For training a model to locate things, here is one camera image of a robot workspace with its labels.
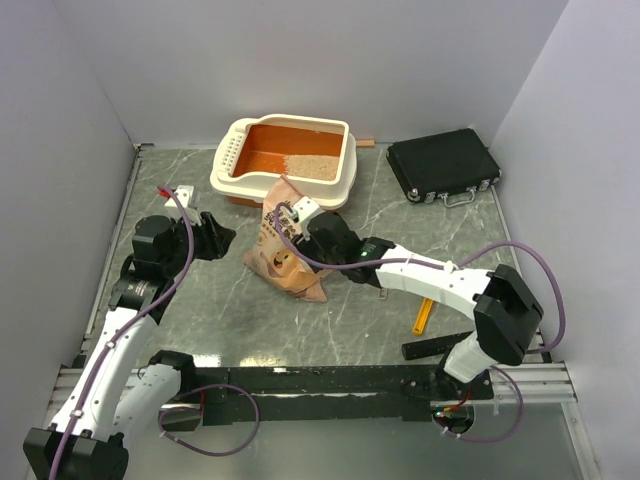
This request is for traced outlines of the yellow plastic scoop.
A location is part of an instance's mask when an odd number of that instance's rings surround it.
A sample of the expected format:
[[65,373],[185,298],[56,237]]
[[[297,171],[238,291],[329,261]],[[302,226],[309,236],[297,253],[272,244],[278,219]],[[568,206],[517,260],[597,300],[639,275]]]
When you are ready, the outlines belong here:
[[433,304],[434,302],[431,299],[428,299],[428,298],[423,299],[419,312],[416,316],[416,319],[412,327],[413,335],[421,336],[424,333]]

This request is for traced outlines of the pink cat litter bag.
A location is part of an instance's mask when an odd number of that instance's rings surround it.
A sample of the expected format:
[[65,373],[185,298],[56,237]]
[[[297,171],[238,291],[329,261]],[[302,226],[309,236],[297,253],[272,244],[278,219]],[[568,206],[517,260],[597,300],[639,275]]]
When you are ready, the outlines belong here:
[[275,228],[274,209],[283,202],[293,206],[303,195],[281,176],[268,191],[262,204],[262,216],[257,240],[245,253],[243,262],[272,286],[291,297],[308,302],[328,300],[322,287],[327,270],[314,272],[306,262],[294,255],[281,240]]

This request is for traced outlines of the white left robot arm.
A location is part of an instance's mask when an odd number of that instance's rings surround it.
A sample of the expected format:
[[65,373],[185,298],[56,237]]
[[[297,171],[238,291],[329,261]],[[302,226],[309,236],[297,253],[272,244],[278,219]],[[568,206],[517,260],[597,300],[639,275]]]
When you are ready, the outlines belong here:
[[209,212],[190,221],[152,215],[137,222],[93,353],[50,425],[24,440],[36,478],[123,478],[134,438],[162,405],[194,396],[194,360],[178,352],[158,353],[133,388],[126,385],[190,262],[223,258],[235,236]]

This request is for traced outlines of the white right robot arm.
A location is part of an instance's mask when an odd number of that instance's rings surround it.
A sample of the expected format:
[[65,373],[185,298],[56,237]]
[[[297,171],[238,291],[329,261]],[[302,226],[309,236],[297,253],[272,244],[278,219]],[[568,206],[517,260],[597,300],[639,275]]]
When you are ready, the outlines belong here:
[[308,265],[341,272],[351,282],[433,300],[474,322],[436,375],[441,394],[458,398],[494,364],[520,365],[543,308],[512,267],[464,268],[415,254],[389,240],[361,239],[336,212],[296,213],[294,245]]

